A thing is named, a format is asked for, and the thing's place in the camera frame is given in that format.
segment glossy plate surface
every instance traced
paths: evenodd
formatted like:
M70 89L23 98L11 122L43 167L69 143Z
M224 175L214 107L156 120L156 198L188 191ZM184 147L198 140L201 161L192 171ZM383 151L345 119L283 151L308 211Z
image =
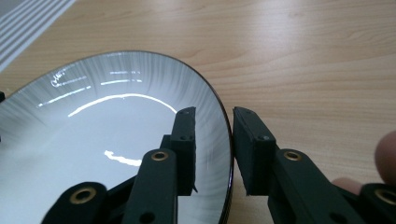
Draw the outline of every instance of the glossy plate surface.
M80 182L111 189L136 175L189 106L196 106L199 192L178 198L178 222L219 223L233 170L219 98L186 64L144 51L70 63L0 104L0 223L39 223Z

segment plate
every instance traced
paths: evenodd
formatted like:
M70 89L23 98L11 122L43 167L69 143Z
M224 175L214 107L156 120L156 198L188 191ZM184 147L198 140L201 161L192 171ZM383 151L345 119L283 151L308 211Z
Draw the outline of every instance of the plate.
M178 197L179 223L226 220L233 178L230 126L213 88L174 58L96 55L58 68L0 104L0 223L39 223L85 181L112 189L196 107L198 193Z

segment table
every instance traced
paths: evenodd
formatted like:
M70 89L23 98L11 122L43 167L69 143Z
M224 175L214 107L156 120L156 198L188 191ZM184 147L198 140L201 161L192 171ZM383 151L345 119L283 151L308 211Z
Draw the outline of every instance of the table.
M0 74L7 96L94 54L143 49L200 72L224 103L256 111L280 147L329 178L379 182L374 150L396 125L394 0L78 0ZM237 165L228 223L271 223Z

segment wooden table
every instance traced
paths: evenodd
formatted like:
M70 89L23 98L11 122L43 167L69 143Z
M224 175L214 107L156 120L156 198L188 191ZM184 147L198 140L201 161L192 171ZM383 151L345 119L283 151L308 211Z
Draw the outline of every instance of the wooden table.
M329 178L378 182L373 153L396 126L394 0L80 0L0 74L10 95L65 63L143 49L180 59L232 108L255 110L280 147ZM228 223L271 223L237 169Z

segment ceramic plate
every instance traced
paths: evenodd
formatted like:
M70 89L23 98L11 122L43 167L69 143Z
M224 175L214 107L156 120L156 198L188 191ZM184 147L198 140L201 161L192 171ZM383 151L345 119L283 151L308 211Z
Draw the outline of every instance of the ceramic plate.
M49 72L0 104L0 223L39 223L78 183L112 189L136 175L189 106L196 106L198 193L178 198L178 222L222 222L233 159L218 96L176 59L123 51Z

